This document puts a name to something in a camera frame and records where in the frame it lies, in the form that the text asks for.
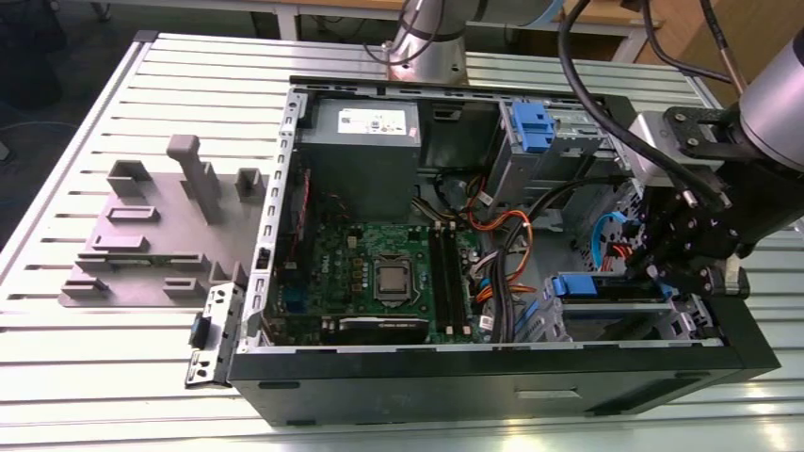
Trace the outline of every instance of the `barcode sticker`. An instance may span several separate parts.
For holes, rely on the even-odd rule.
[[[490,202],[493,201],[493,198],[489,196],[489,194],[485,191],[481,191],[479,193],[477,193],[477,199],[485,205],[490,205]]]
[[[489,317],[487,315],[479,316],[479,329],[485,331],[493,329],[493,317]]]

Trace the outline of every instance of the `slotted metal table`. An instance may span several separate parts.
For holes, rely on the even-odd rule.
[[[637,110],[711,105],[697,81],[663,67],[585,62],[578,69],[591,92],[626,95]],[[467,73],[471,85],[567,90],[549,58],[469,54]],[[291,74],[378,79],[383,70],[359,47],[338,44],[161,34],[130,45],[0,254],[0,444],[261,452],[804,449],[795,231],[769,237],[743,263],[749,307],[782,368],[637,416],[271,428],[233,390],[183,389],[197,309],[62,308],[58,288],[103,205],[113,162],[139,159],[178,172],[162,154],[167,136],[193,134],[218,174],[242,167],[271,174]]]

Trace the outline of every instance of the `wooden cabinet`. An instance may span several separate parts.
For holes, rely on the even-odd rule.
[[[663,51],[675,59],[723,72],[717,48],[707,31],[698,0],[651,0],[653,14],[663,18],[657,30]],[[747,81],[755,77],[775,53],[804,26],[801,0],[711,0],[727,44]],[[638,63],[662,64],[647,44]],[[735,100],[729,85],[706,81],[723,105]]]

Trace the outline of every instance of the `motherboard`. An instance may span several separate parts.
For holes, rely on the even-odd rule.
[[[293,345],[454,344],[481,340],[466,279],[471,231],[453,226],[318,226],[309,281],[283,286]]]

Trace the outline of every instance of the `side panel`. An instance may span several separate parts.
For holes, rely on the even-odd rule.
[[[227,380],[273,424],[642,412],[742,368],[730,347],[234,355]]]
[[[382,424],[642,412],[730,371],[234,381],[271,425]]]

